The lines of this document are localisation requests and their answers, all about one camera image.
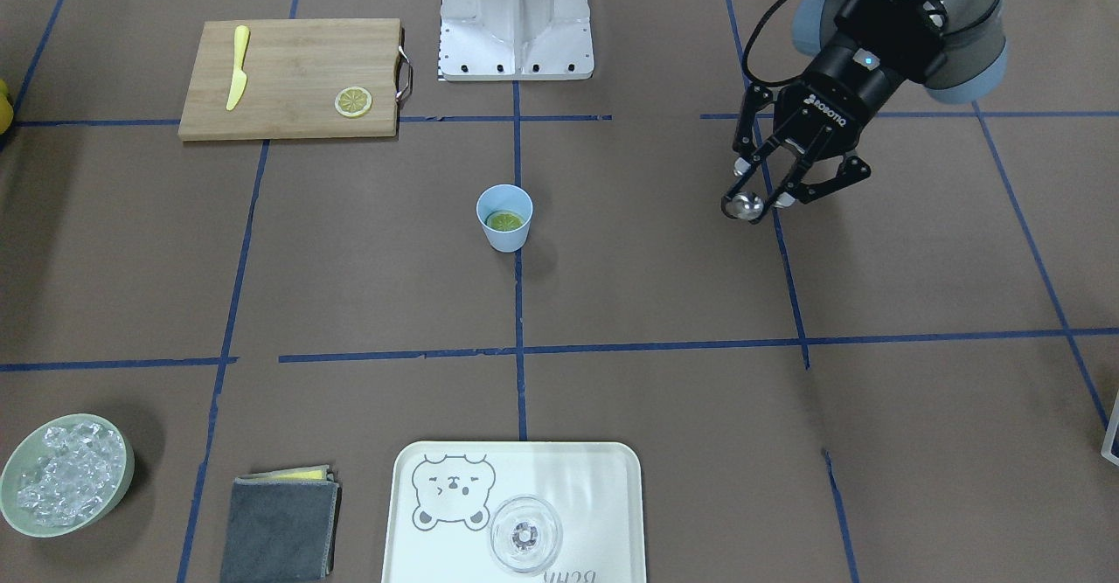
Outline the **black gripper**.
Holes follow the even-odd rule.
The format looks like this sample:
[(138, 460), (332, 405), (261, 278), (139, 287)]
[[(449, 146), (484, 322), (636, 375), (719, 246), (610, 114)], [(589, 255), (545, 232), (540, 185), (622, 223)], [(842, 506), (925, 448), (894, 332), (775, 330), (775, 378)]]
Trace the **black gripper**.
[[(740, 105), (733, 149), (739, 180), (722, 197), (724, 205), (781, 145), (794, 157), (788, 171), (768, 194), (767, 213), (794, 204), (811, 204), (859, 184), (872, 175), (857, 153), (863, 130), (900, 88), (900, 72), (854, 41), (829, 41), (800, 76), (778, 90), (751, 85)], [(763, 140), (753, 133), (761, 109), (775, 105), (773, 133)]]

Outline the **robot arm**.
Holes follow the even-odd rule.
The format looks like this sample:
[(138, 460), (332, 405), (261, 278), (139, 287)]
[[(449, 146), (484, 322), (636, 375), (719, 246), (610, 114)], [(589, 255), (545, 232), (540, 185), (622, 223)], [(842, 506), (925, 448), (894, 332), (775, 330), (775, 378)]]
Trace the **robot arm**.
[(863, 130), (903, 84), (969, 104), (1007, 69), (1004, 0), (802, 0), (791, 40), (809, 64), (763, 79), (750, 53), (788, 1), (768, 7), (740, 56), (747, 84), (733, 138), (736, 180), (720, 203), (730, 219), (763, 220), (867, 179), (871, 166), (857, 153)]

